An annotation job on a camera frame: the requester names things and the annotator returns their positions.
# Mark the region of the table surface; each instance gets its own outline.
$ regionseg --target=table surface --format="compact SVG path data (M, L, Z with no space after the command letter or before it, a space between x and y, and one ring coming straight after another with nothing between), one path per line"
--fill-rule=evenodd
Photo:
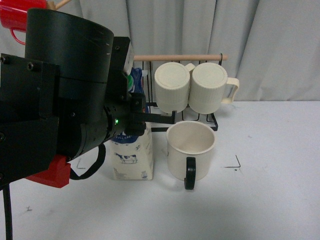
M192 191L167 167L152 134L153 180L113 180L105 164L62 189L10 185L15 240L302 240L320 237L320 102L234 102L218 122L208 175ZM94 149L72 165L94 161ZM0 239L5 239L0 208Z

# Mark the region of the mug rack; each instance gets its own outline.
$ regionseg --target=mug rack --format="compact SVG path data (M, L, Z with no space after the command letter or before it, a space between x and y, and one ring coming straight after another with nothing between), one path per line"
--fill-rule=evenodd
M218 64L221 66L222 61L228 60L227 55L215 54L215 55L136 55L134 56L134 64L136 67L139 65L142 68L143 74L142 77L142 85L145 89L146 94L146 102L148 105L148 110L150 113L156 114L167 114L162 112L155 101L156 96L153 88L154 81L154 69L157 69L160 65L166 62L178 62L182 61L192 62L193 64L201 64L206 63L208 61L218 61ZM194 112L189 105L182 112L177 113L176 121L198 121L204 124L207 124L214 131L218 130L218 122L216 120L215 114L199 114ZM170 125L161 124L161 123L153 123L151 125L152 132L166 132Z

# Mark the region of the wooden dowel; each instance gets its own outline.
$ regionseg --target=wooden dowel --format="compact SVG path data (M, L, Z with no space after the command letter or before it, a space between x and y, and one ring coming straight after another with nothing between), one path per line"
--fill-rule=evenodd
M56 6L55 6L54 1L47 1L46 2L46 9L56 10Z
M69 3L71 0L62 0L61 2L57 3L55 5L55 9L58 10L59 8L63 7L64 5L66 5L67 3Z
M221 61L221 55L135 55L134 61Z

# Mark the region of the cow illustration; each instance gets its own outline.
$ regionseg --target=cow illustration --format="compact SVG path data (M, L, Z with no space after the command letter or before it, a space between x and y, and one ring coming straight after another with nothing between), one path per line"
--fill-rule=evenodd
M136 164L138 162L138 159L137 159L137 155L120 155L118 153L114 153L114 155L117 155L120 160L121 160L121 163L122 164Z

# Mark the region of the cream mug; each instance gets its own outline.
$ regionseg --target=cream mug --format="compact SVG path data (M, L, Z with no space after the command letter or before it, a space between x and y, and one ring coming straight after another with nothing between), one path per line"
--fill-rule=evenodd
M231 85L232 91L223 97L226 85ZM239 80L228 77L222 66L212 62L199 64L192 71L189 106L199 114L214 113L221 103L232 103L238 89Z
M157 68L154 74L157 106L165 113L183 111L188 105L190 72L195 65L184 66L167 62Z
M166 131L168 168L184 181L184 188L194 189L195 181L204 178L213 160L215 132L198 121L180 121Z

